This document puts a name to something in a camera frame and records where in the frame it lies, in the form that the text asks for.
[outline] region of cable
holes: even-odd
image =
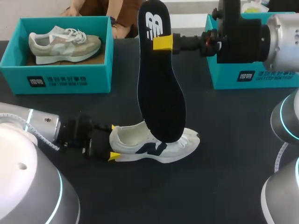
[[[280,159],[282,157],[282,154],[284,153],[285,149],[288,147],[289,143],[285,142],[282,147],[280,148],[280,151],[278,152],[278,155],[276,157],[275,161],[275,167],[274,167],[274,173],[276,173],[279,170],[279,164],[280,164]]]
[[[42,142],[53,148],[54,150],[58,151],[59,147],[54,145],[52,142],[47,140],[45,137],[43,137],[30,123],[28,123],[26,120],[23,118],[19,117],[18,115],[12,114],[12,113],[0,113],[0,118],[9,118],[12,119],[13,121],[18,121],[19,123],[26,125],[28,127],[28,132],[36,136],[38,139],[40,139]],[[0,119],[0,123],[6,122],[5,120]]]

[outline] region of navy n logo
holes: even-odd
[[[149,155],[156,155],[159,156],[161,153],[166,149],[167,144],[161,143],[158,148],[156,149],[155,143],[145,143],[137,152],[136,154],[143,154],[148,153]]]

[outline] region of glowing blue ring light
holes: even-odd
[[[293,135],[292,132],[290,132],[290,130],[285,126],[285,123],[284,123],[284,121],[282,119],[282,107],[284,106],[284,103],[285,103],[286,99],[288,99],[288,98],[289,98],[289,96],[287,98],[285,98],[284,101],[281,104],[281,107],[280,107],[280,120],[281,120],[281,123],[282,123],[283,127],[289,133],[289,135],[292,136],[292,137],[294,137],[295,139],[299,140],[299,138],[296,137],[295,135]]]

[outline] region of shoe insole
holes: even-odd
[[[185,99],[174,75],[171,51],[154,51],[153,37],[171,35],[167,7],[159,0],[142,4],[138,14],[140,68],[138,103],[151,133],[165,143],[175,142],[185,127]]]

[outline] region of new balance logo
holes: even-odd
[[[166,147],[167,144],[163,142],[157,147],[157,149],[155,143],[146,143],[136,152],[136,154],[148,153],[150,155],[159,156],[166,149]]]
[[[153,40],[154,37],[163,34],[162,19],[159,15],[147,12],[145,14],[145,21],[146,26],[149,28],[149,31],[146,32],[148,39]]]

